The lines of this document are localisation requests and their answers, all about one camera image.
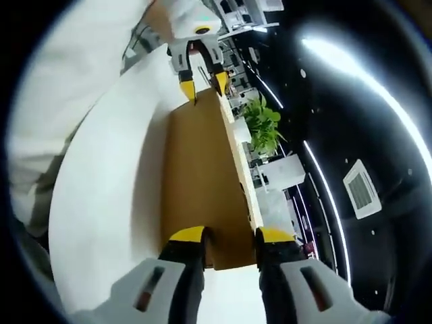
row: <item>green plant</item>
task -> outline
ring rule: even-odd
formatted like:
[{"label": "green plant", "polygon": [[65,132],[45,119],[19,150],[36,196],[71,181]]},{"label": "green plant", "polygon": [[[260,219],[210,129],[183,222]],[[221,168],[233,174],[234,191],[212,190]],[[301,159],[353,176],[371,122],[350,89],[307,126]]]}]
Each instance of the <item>green plant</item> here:
[{"label": "green plant", "polygon": [[266,107],[265,97],[249,100],[243,108],[242,116],[248,125],[252,137],[252,146],[259,154],[273,155],[279,138],[285,138],[277,131],[281,115]]}]

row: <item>white fabric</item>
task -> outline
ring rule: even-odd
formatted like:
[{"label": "white fabric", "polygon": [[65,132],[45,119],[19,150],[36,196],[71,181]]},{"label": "white fabric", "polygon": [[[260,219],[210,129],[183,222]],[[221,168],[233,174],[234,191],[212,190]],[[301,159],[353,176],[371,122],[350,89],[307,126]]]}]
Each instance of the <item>white fabric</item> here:
[{"label": "white fabric", "polygon": [[77,1],[35,52],[16,94],[7,139],[13,210],[31,234],[46,230],[58,157],[119,78],[131,30],[150,2]]}]

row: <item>brown cardboard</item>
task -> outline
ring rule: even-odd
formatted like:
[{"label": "brown cardboard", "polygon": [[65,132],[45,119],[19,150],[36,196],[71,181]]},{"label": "brown cardboard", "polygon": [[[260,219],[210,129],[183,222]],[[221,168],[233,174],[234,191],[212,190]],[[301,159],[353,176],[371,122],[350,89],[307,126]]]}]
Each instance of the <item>brown cardboard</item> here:
[{"label": "brown cardboard", "polygon": [[161,237],[205,225],[215,269],[253,264],[252,229],[234,158],[213,89],[169,117],[162,184]]}]

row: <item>desk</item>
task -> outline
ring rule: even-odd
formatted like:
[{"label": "desk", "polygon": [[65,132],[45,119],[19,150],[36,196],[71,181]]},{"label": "desk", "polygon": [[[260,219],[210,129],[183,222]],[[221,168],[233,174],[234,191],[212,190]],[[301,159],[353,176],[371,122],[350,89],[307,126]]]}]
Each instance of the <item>desk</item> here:
[{"label": "desk", "polygon": [[[61,165],[51,203],[49,248],[68,313],[100,305],[114,282],[159,254],[166,121],[187,101],[166,51],[166,45],[153,51],[100,98]],[[194,69],[199,59],[191,57]],[[194,70],[197,91],[209,87],[199,76]],[[233,154],[239,177],[250,185],[248,169],[240,169],[246,157]],[[256,206],[250,209],[255,215]]]}]

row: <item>black ceiling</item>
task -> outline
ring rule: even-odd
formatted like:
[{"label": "black ceiling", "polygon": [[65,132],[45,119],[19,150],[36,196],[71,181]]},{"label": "black ceiling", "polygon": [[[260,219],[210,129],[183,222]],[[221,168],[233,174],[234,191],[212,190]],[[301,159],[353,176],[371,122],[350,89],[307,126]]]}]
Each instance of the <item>black ceiling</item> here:
[{"label": "black ceiling", "polygon": [[[321,165],[342,218],[356,299],[369,308],[394,313],[432,251],[432,192],[425,162],[382,97],[361,81],[326,66],[301,45],[305,34],[315,33],[355,49],[364,68],[398,100],[432,148],[432,96],[426,71],[400,24],[374,3],[285,1],[284,12],[269,16],[281,26],[267,33],[238,35],[234,42],[283,103],[280,109],[248,72],[269,105],[279,109],[280,131],[288,139],[283,145],[299,154],[317,185],[331,230],[338,232],[328,195],[303,140]],[[250,58],[249,47],[259,52],[258,64]],[[357,159],[371,175],[383,205],[381,212],[361,220],[355,218],[342,182]],[[300,189],[320,253],[331,263],[321,208],[308,177]],[[340,237],[333,238],[340,274],[345,277]]]}]

